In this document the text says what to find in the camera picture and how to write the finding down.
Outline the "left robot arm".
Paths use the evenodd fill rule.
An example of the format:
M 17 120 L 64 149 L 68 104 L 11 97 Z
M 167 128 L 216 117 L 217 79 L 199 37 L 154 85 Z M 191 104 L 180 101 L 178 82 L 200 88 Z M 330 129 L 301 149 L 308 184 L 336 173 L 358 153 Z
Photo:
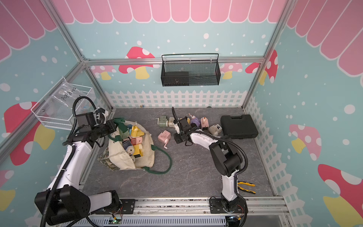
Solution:
M 87 96 L 80 96 L 74 101 L 72 115 L 75 121 L 63 143 L 67 147 L 66 156 L 47 190 L 35 197 L 35 204 L 42 214 L 42 227 L 69 221 L 76 223 L 83 218 L 89 219 L 91 214 L 99 210 L 113 213 L 122 208 L 115 190 L 87 196 L 79 189 L 83 169 L 94 145 L 99 144 L 98 139 L 116 132 L 117 129 L 113 120 L 106 120 L 108 113 L 102 108 L 76 114 L 76 105 L 83 99 L 93 103 Z

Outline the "cream canvas tote bag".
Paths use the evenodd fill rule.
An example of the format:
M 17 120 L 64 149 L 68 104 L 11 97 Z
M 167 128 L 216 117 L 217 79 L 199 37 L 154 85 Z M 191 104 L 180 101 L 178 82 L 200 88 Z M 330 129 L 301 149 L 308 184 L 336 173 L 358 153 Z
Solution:
M 116 131 L 108 135 L 108 145 L 98 161 L 112 171 L 145 170 L 155 175 L 168 173 L 173 165 L 172 158 L 162 148 L 154 145 L 151 133 L 137 122 L 114 118 Z M 155 151 L 166 155 L 169 164 L 164 171 L 151 170 L 155 162 Z

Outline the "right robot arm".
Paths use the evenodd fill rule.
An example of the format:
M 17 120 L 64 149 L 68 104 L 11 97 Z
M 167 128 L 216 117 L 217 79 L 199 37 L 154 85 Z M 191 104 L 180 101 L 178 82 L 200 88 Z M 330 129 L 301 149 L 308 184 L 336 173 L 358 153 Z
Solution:
M 185 146 L 200 145 L 210 151 L 214 165 L 222 177 L 221 206 L 227 213 L 241 211 L 244 216 L 248 209 L 246 200 L 239 194 L 237 179 L 248 167 L 245 152 L 228 136 L 213 136 L 196 126 L 188 124 L 187 118 L 179 118 L 172 107 L 174 123 L 177 127 L 175 141 Z

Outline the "yellow crank pencil sharpener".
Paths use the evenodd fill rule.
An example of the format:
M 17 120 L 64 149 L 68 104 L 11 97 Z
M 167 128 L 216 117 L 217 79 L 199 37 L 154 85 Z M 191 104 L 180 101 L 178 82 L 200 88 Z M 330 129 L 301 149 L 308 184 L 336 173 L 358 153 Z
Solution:
M 136 125 L 132 126 L 131 128 L 131 132 L 130 132 L 130 136 L 132 138 L 138 138 L 138 137 L 141 137 L 141 136 L 144 136 L 145 133 Z

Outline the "green pencil sharpener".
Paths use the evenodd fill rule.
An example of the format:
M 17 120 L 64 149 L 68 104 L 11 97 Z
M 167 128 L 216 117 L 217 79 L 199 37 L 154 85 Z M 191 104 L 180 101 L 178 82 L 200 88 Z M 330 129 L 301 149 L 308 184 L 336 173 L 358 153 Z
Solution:
M 159 127 L 168 127 L 168 118 L 166 115 L 162 115 L 157 118 L 157 124 Z

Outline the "cream crank pencil sharpener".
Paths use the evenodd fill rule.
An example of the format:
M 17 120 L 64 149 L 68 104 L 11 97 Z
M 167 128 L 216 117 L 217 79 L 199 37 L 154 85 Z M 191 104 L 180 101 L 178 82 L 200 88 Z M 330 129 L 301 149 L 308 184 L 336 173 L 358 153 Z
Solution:
M 218 136 L 223 131 L 223 129 L 219 124 L 214 124 L 209 126 L 208 131 L 211 135 Z

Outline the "beige pencil sharpener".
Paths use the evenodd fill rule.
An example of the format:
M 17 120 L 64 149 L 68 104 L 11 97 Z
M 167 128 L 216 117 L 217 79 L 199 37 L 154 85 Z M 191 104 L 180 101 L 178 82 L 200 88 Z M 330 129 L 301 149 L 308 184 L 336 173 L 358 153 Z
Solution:
M 168 119 L 168 127 L 170 127 L 170 128 L 174 128 L 175 127 L 174 120 L 175 120 L 174 117 L 169 117 L 169 119 Z

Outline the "purple pencil sharpener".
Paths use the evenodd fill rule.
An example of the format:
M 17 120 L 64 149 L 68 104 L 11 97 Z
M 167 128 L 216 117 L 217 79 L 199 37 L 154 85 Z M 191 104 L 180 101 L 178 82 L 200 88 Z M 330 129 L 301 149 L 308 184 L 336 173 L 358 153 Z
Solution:
M 197 127 L 200 128 L 201 123 L 200 123 L 200 119 L 198 119 L 196 116 L 192 115 L 189 113 L 189 117 L 190 117 L 190 125 L 192 125 L 193 127 Z

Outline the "pink boxy pencil sharpener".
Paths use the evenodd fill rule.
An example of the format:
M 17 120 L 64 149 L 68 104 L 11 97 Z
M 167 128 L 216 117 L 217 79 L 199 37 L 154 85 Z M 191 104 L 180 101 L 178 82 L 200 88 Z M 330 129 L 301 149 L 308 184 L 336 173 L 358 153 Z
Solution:
M 168 149 L 167 144 L 169 143 L 171 139 L 171 133 L 167 130 L 164 130 L 158 135 L 158 140 L 164 144 L 164 148 Z

